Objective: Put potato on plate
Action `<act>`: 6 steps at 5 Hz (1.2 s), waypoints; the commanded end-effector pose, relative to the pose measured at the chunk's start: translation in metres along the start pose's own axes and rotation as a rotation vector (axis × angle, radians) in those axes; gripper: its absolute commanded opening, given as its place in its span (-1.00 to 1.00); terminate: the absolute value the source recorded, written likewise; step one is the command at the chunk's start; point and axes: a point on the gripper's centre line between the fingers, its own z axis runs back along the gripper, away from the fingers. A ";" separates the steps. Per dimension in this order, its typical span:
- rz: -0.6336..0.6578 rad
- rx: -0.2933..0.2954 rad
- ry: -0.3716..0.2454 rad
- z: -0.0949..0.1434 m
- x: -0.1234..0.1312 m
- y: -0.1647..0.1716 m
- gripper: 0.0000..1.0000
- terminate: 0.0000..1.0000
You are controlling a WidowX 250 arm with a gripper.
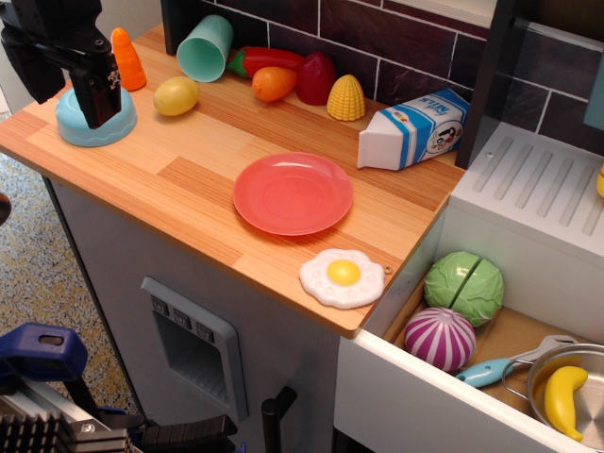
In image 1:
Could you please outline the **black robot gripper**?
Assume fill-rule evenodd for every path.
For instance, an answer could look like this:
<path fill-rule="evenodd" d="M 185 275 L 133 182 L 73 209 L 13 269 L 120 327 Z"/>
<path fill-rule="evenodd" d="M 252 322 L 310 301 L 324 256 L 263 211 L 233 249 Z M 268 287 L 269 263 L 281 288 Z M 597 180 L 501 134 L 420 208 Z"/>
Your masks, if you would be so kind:
<path fill-rule="evenodd" d="M 70 78 L 90 129 L 122 110 L 120 71 L 109 40 L 97 28 L 99 1 L 5 1 L 1 42 L 16 74 L 39 104 L 65 87 L 62 69 L 75 65 Z"/>

